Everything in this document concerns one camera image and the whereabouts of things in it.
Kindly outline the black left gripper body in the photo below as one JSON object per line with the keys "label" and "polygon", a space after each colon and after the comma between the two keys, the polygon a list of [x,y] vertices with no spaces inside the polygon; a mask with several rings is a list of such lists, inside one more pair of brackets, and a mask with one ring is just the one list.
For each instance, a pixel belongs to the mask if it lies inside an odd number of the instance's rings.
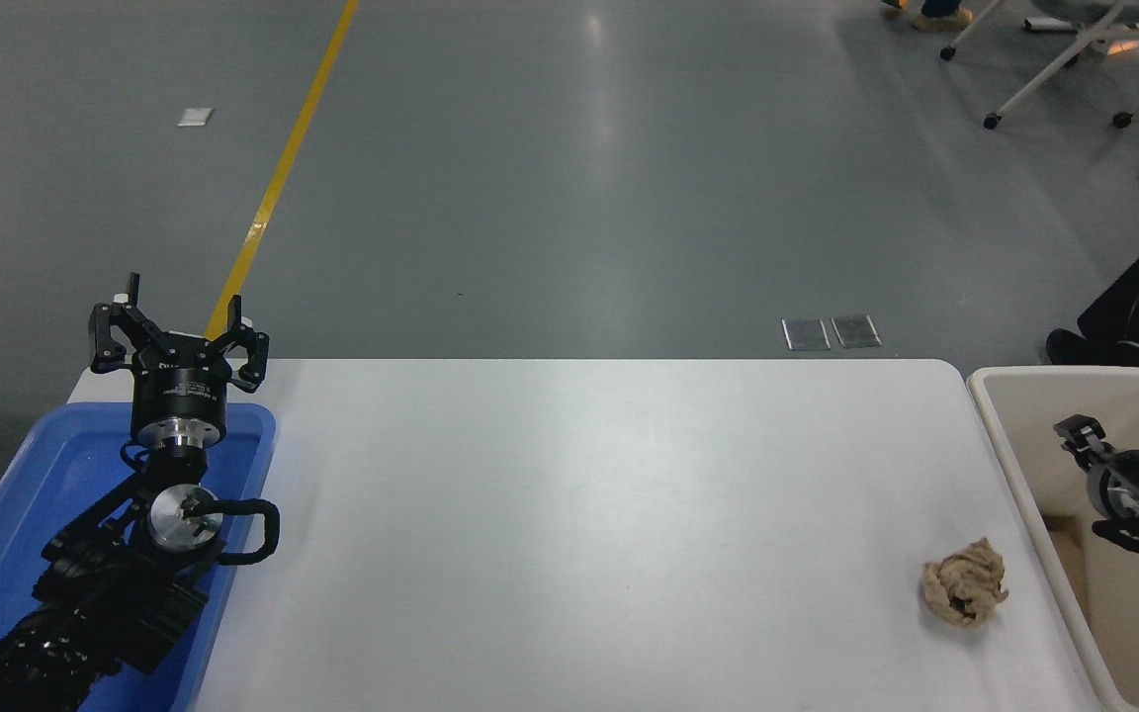
{"label": "black left gripper body", "polygon": [[226,432],[231,368],[205,339],[144,342],[131,355],[131,432]]}

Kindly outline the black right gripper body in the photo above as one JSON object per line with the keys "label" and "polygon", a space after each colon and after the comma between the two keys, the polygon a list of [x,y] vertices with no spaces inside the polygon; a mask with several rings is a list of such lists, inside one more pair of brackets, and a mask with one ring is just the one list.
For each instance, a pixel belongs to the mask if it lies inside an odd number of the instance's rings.
{"label": "black right gripper body", "polygon": [[1118,491],[1118,455],[1113,450],[1090,450],[1088,452],[1088,496],[1095,510],[1104,519],[1121,521],[1126,518],[1126,506],[1122,504]]}

